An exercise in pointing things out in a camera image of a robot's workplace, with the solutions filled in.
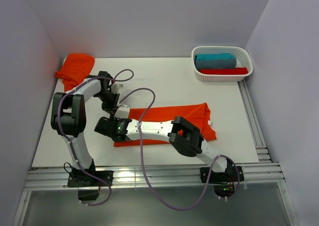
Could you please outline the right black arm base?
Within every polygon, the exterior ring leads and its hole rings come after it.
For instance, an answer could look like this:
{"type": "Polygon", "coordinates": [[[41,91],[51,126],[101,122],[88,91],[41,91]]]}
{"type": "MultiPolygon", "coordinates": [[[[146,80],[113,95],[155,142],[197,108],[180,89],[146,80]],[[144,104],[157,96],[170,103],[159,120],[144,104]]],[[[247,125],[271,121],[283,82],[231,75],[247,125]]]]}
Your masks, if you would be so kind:
{"type": "Polygon", "coordinates": [[[238,181],[245,180],[242,167],[232,165],[224,173],[211,172],[209,183],[213,184],[215,193],[220,197],[229,197],[236,191],[238,181]]]}

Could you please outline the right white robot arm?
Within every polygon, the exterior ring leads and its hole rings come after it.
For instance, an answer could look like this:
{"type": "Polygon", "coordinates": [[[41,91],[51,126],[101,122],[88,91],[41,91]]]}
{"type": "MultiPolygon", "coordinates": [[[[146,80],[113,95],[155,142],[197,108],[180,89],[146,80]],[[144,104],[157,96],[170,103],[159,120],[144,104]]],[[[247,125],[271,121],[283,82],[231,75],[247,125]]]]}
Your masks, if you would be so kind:
{"type": "Polygon", "coordinates": [[[200,129],[181,116],[162,122],[102,117],[94,131],[120,143],[140,139],[143,142],[164,141],[185,157],[197,157],[209,166],[213,164],[212,170],[221,181],[226,181],[233,175],[230,160],[218,154],[204,139],[200,129]]]}

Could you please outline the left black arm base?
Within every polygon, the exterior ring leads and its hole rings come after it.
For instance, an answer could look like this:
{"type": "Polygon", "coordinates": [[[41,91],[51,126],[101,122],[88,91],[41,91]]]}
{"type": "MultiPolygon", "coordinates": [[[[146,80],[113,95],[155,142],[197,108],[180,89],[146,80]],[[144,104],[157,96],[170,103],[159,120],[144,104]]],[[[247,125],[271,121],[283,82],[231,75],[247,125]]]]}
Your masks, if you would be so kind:
{"type": "Polygon", "coordinates": [[[67,187],[78,189],[78,199],[80,201],[95,201],[100,194],[101,187],[112,185],[114,172],[110,170],[97,171],[94,162],[92,162],[89,169],[85,170],[90,175],[93,175],[93,178],[80,169],[72,167],[68,162],[64,163],[63,169],[68,174],[67,187]]]}

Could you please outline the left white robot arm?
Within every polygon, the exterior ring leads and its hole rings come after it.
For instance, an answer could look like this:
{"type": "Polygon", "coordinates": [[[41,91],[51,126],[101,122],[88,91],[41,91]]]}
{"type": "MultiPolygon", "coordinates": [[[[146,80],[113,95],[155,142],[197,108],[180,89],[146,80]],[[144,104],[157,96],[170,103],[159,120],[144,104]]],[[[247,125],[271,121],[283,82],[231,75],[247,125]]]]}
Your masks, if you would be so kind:
{"type": "Polygon", "coordinates": [[[72,159],[72,173],[86,186],[97,180],[94,160],[84,138],[86,127],[85,103],[92,97],[102,102],[102,110],[114,116],[120,94],[112,89],[114,78],[106,71],[89,75],[84,81],[65,93],[55,93],[51,111],[51,128],[62,136],[72,159]]]}

